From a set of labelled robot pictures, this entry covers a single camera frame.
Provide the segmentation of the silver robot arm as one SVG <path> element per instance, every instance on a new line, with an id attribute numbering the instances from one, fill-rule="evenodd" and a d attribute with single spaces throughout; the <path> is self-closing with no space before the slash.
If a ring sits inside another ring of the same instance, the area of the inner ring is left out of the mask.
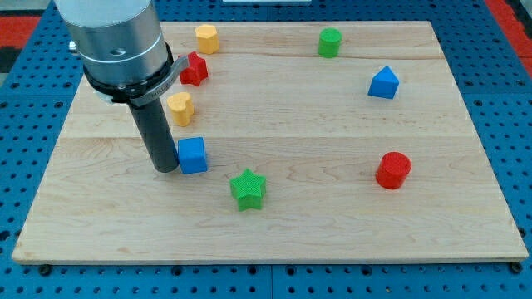
<path id="1" fill-rule="evenodd" d="M 112 103 L 141 107 L 189 67 L 174 59 L 152 0 L 56 0 L 86 78 Z"/>

